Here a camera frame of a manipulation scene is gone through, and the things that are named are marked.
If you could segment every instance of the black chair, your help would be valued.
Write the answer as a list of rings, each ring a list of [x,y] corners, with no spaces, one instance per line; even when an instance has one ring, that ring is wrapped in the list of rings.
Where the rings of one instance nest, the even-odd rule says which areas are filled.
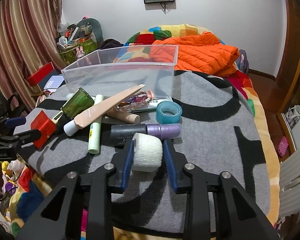
[[[13,98],[18,100],[19,105],[15,109],[11,109],[11,101]],[[19,94],[17,92],[13,93],[13,95],[6,99],[4,95],[0,91],[0,117],[19,117],[23,111],[29,113],[28,109],[26,108],[25,104],[22,102]]]

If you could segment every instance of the beige cosmetic tube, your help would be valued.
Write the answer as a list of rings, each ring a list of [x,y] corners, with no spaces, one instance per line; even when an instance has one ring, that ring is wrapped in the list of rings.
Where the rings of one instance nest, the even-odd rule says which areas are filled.
[[[64,131],[68,136],[74,135],[79,129],[87,127],[100,116],[120,104],[122,101],[137,93],[144,86],[145,85],[141,84],[128,88],[112,97],[103,100],[99,104],[84,110],[81,114],[78,114],[72,121],[64,126]]]
[[[119,112],[111,109],[108,113],[106,113],[106,115],[130,124],[140,123],[140,116],[137,114],[132,114],[128,112]]]

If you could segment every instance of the orange puffer jacket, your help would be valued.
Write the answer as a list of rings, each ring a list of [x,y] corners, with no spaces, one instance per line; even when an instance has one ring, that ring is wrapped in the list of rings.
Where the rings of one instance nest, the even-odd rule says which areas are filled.
[[[172,37],[155,41],[153,45],[178,45],[178,63],[175,70],[193,70],[219,77],[236,71],[234,61],[239,57],[236,47],[223,45],[211,32],[201,35]],[[173,62],[173,49],[153,46],[150,58],[156,62]]]

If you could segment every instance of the teal adhesive tape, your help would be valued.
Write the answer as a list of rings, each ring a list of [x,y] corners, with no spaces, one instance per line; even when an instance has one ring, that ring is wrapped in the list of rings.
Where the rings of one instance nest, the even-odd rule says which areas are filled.
[[[177,103],[163,101],[157,105],[155,118],[160,124],[178,123],[182,114],[182,108]]]

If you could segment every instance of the pink bunny toy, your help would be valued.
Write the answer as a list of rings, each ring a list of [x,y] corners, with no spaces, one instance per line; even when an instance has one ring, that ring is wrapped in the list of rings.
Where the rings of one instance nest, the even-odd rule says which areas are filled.
[[[80,48],[76,48],[75,50],[77,51],[75,54],[77,56],[77,59],[84,57],[85,53],[82,46]]]

